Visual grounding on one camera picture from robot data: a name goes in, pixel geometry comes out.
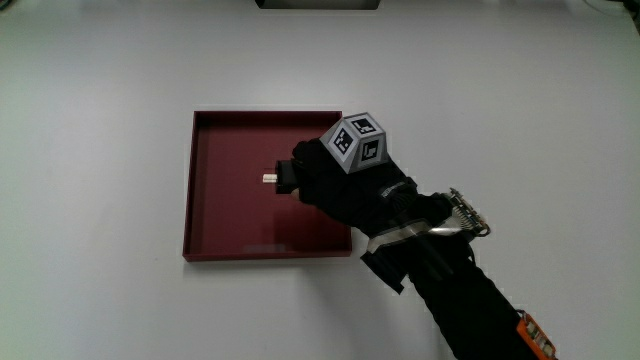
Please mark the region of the person's right hand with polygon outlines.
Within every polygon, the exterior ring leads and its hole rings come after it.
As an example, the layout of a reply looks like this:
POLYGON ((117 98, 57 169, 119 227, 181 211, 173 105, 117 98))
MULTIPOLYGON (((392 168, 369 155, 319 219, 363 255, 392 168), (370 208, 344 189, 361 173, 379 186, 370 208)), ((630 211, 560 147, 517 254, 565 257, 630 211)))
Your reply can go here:
POLYGON ((341 118, 292 150, 299 200, 368 236, 418 198, 417 185, 393 162, 387 135, 368 113, 341 118))

